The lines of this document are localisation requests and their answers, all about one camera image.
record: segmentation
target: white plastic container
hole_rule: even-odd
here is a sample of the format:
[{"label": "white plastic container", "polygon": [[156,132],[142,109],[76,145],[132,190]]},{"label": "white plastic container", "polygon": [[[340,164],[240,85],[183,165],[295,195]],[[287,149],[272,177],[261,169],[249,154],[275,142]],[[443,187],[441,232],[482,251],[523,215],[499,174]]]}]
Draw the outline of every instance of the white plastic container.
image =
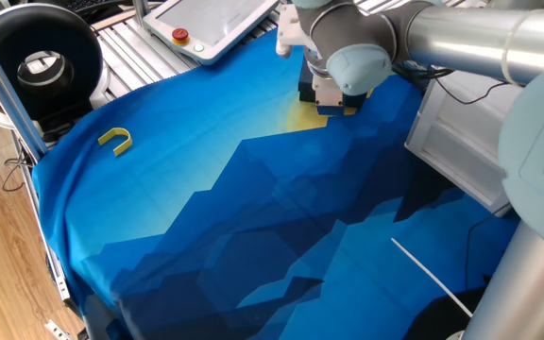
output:
[{"label": "white plastic container", "polygon": [[[463,102],[486,94],[499,81],[455,72],[440,79]],[[502,122],[521,88],[504,85],[477,103],[464,105],[432,81],[406,141],[408,148],[490,212],[509,202],[497,148]]]}]

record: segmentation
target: yellow plastic part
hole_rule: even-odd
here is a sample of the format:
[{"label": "yellow plastic part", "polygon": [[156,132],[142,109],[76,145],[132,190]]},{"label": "yellow plastic part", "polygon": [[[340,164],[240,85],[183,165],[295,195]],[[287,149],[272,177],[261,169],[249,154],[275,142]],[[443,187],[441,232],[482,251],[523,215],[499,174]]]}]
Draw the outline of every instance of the yellow plastic part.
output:
[{"label": "yellow plastic part", "polygon": [[187,37],[187,38],[186,38],[185,40],[183,40],[183,41],[179,41],[179,40],[177,40],[177,39],[175,39],[175,38],[171,38],[171,41],[174,42],[174,44],[176,44],[176,45],[183,46],[183,45],[185,45],[185,44],[187,44],[187,43],[190,42],[190,37]]},{"label": "yellow plastic part", "polygon": [[111,128],[109,132],[103,134],[102,137],[98,138],[98,142],[100,143],[100,145],[103,145],[114,136],[127,136],[127,139],[122,142],[121,145],[115,147],[113,150],[114,156],[119,156],[124,153],[125,150],[129,149],[133,142],[131,141],[131,135],[129,134],[129,131],[122,127]]}]

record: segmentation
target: yellow u-shaped object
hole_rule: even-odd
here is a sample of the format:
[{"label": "yellow u-shaped object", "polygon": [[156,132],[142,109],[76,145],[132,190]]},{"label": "yellow u-shaped object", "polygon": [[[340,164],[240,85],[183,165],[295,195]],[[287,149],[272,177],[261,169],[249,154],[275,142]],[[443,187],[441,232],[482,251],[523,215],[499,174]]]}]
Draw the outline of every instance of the yellow u-shaped object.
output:
[{"label": "yellow u-shaped object", "polygon": [[127,150],[133,142],[131,141],[131,135],[129,134],[129,131],[122,127],[113,127],[110,129],[109,132],[102,135],[102,137],[98,138],[98,142],[100,145],[103,145],[104,143],[108,142],[112,137],[114,136],[127,136],[127,139],[121,143],[121,145],[114,148],[114,156],[119,156],[125,150]]}]

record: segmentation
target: blue cloth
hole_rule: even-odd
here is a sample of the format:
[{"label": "blue cloth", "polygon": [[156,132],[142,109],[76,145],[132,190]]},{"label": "blue cloth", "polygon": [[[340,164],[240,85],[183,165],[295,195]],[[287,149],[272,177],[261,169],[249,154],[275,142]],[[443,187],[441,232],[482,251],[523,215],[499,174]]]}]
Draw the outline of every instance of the blue cloth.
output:
[{"label": "blue cloth", "polygon": [[[399,340],[444,293],[391,237],[464,289],[488,212],[404,149],[418,90],[391,76],[355,115],[308,116],[301,53],[274,44],[109,103],[34,169],[45,237],[108,337]],[[97,142],[110,128],[131,133],[120,157]],[[516,224],[476,231],[470,286]]]}]

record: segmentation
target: white cable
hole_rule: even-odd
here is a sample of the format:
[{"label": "white cable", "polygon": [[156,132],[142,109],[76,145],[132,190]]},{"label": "white cable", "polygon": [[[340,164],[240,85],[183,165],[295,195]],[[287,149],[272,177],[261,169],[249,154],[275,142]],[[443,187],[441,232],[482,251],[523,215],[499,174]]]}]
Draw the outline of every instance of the white cable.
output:
[{"label": "white cable", "polygon": [[501,70],[502,75],[505,77],[505,80],[509,82],[510,84],[519,86],[516,81],[514,81],[513,78],[511,78],[511,75],[509,74],[509,67],[507,65],[507,54],[509,54],[509,48],[511,47],[511,42],[514,40],[514,36],[516,35],[516,32],[518,32],[518,29],[524,24],[524,22],[530,18],[531,16],[538,14],[538,13],[544,13],[544,9],[535,9],[526,12],[524,15],[522,15],[517,21],[516,24],[511,27],[509,30],[509,34],[507,35],[507,39],[505,39],[505,45],[502,49],[502,57],[501,57]]},{"label": "white cable", "polygon": [[404,254],[406,254],[406,256],[408,256],[411,260],[413,260],[413,262],[419,266],[419,268],[421,268],[425,274],[427,274],[430,278],[432,278],[432,280],[435,281],[435,283],[437,283],[437,285],[440,286],[440,288],[442,288],[442,290],[444,290],[446,292],[446,294],[449,295],[450,298],[452,298],[452,300],[459,306],[461,307],[461,309],[463,310],[463,312],[465,312],[465,314],[467,314],[467,316],[469,317],[472,317],[473,316],[473,313],[469,311],[468,307],[466,307],[463,302],[461,302],[450,290],[449,288],[447,288],[444,283],[442,283],[442,281],[440,281],[434,274],[432,274],[432,272],[425,267],[425,265],[423,265],[423,263],[421,263],[419,260],[417,260],[415,258],[415,256],[413,256],[413,254],[411,254],[410,252],[408,252],[408,250],[406,250],[404,248],[404,246],[402,246],[401,244],[398,243],[398,241],[396,241],[394,238],[391,239],[392,242],[398,246],[398,248],[400,248],[400,250],[402,250],[402,252]]}]

